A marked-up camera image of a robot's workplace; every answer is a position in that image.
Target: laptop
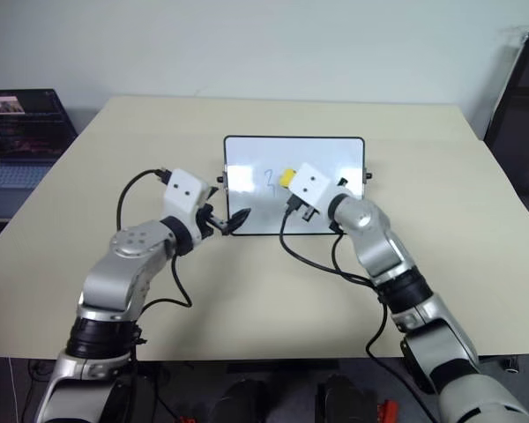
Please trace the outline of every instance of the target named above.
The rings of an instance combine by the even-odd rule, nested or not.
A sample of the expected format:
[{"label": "laptop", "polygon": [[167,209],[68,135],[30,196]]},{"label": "laptop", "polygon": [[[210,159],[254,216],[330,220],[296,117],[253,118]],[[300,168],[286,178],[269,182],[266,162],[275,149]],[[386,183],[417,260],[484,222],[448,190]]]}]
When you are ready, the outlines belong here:
[{"label": "laptop", "polygon": [[55,90],[0,91],[0,219],[16,213],[76,137]]}]

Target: yellow eraser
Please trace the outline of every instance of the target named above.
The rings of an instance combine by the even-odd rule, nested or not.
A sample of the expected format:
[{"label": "yellow eraser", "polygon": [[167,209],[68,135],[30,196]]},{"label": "yellow eraser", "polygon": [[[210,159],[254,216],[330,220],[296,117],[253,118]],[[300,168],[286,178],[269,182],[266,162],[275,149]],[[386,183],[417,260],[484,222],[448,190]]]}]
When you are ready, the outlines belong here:
[{"label": "yellow eraser", "polygon": [[290,185],[290,182],[294,179],[294,176],[296,175],[296,171],[293,169],[286,169],[284,171],[284,174],[280,177],[280,186],[284,188],[288,188],[288,185]]}]

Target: red object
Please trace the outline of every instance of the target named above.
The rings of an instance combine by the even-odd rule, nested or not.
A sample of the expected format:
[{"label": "red object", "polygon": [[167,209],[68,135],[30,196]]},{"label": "red object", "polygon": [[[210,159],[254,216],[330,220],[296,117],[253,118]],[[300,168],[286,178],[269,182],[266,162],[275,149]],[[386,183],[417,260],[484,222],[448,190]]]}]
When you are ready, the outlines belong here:
[{"label": "red object", "polygon": [[386,400],[378,405],[378,423],[398,423],[398,403]]}]

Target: whiteboard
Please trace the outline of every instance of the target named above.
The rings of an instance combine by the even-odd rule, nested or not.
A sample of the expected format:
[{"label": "whiteboard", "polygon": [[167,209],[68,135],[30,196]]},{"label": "whiteboard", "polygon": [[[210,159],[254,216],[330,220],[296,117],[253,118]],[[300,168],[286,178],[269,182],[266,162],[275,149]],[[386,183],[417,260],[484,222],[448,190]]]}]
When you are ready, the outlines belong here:
[{"label": "whiteboard", "polygon": [[[227,214],[229,218],[249,207],[251,213],[236,235],[278,234],[287,189],[279,178],[287,168],[297,170],[304,162],[316,167],[335,183],[340,178],[356,196],[364,190],[364,141],[360,137],[248,137],[224,139]],[[287,221],[286,234],[332,234],[317,215],[301,219],[304,207]]]}]

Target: table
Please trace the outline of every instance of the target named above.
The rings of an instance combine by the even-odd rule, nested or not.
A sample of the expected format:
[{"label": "table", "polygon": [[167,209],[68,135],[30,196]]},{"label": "table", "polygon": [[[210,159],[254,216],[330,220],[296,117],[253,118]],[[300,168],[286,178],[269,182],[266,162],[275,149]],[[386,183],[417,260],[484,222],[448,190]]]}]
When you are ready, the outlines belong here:
[{"label": "table", "polygon": [[[116,97],[0,236],[0,356],[54,358],[125,183],[160,166],[214,182],[230,134],[364,137],[368,197],[479,353],[529,353],[529,215],[457,107]],[[164,189],[140,181],[123,223],[157,219]],[[212,203],[225,215],[222,192]],[[329,263],[331,236],[288,241]],[[340,261],[363,273],[349,240]],[[373,293],[295,261],[273,236],[216,235],[178,271],[194,307],[149,310],[141,360],[360,357],[381,318]],[[163,271],[148,300],[179,295]],[[389,327],[375,353],[400,355],[400,339]]]}]

